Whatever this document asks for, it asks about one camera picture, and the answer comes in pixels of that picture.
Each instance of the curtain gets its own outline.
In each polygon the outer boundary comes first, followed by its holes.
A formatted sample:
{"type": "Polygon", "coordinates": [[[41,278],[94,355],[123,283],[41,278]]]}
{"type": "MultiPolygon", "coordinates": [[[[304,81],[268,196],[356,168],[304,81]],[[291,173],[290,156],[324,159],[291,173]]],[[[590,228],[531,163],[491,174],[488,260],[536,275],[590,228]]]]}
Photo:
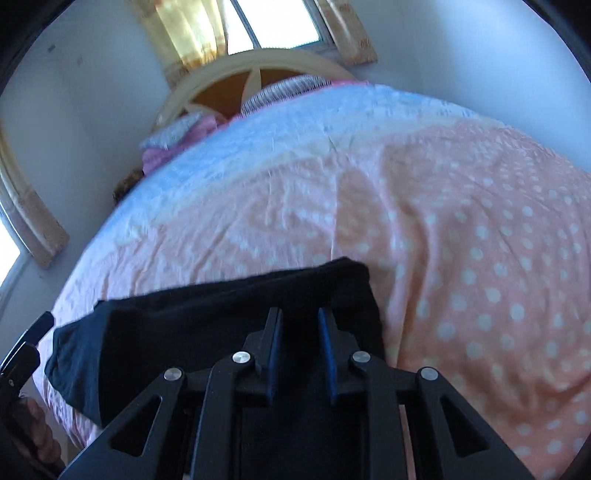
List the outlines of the curtain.
{"type": "Polygon", "coordinates": [[[48,268],[69,236],[22,177],[0,125],[0,207],[35,261],[48,268]]]}
{"type": "Polygon", "coordinates": [[[347,65],[378,61],[369,36],[348,0],[315,0],[347,65]]]}
{"type": "Polygon", "coordinates": [[[222,0],[129,0],[174,87],[228,53],[222,0]]]}

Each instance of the black garment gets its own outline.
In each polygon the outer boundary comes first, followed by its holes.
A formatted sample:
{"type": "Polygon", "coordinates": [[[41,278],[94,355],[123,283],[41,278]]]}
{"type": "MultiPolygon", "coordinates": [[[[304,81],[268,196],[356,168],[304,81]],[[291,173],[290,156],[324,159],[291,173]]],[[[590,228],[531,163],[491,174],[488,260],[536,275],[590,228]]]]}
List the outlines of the black garment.
{"type": "Polygon", "coordinates": [[[347,258],[318,268],[161,291],[99,303],[59,328],[46,375],[64,399],[108,424],[169,367],[209,368],[284,312],[284,359],[273,408],[243,414],[243,475],[355,478],[358,419],[330,406],[319,355],[317,312],[329,306],[360,348],[384,358],[369,271],[347,258]]]}

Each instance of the bedsheet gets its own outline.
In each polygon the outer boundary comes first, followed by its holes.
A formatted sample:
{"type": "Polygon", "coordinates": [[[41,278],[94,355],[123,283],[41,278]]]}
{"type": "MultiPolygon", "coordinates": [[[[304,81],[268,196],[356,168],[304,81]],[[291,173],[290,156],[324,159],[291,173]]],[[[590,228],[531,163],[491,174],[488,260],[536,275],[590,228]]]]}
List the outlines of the bedsheet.
{"type": "MultiPolygon", "coordinates": [[[[327,89],[143,181],[53,313],[347,255],[370,269],[389,364],[439,369],[549,480],[591,431],[590,206],[589,174],[504,124],[386,86],[327,89]]],[[[51,349],[49,334],[42,365],[51,349]]],[[[99,429],[34,379],[88,445],[99,429]]]]}

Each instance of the headboard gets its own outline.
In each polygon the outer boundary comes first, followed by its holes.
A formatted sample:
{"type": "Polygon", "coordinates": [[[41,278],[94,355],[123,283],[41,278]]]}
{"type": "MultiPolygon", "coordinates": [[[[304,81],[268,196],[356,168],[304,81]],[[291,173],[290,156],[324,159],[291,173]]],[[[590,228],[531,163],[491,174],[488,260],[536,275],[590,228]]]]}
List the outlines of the headboard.
{"type": "Polygon", "coordinates": [[[336,63],[304,50],[259,48],[222,57],[188,75],[158,113],[154,129],[179,116],[207,107],[227,119],[262,88],[297,75],[355,80],[336,63]]]}

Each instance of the blue bedsheet section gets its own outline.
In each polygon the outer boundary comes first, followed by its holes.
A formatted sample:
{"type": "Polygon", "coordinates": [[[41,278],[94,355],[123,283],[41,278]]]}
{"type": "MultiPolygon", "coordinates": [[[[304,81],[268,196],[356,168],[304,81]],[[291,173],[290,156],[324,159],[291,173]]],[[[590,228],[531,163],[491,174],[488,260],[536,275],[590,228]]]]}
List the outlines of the blue bedsheet section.
{"type": "Polygon", "coordinates": [[[325,89],[265,108],[231,123],[145,179],[113,212],[95,240],[116,235],[115,230],[129,224],[130,218],[153,215],[190,190],[221,181],[229,173],[252,170],[270,154],[297,148],[307,139],[354,133],[387,119],[412,121],[425,113],[478,116],[452,103],[383,85],[325,89]]]}

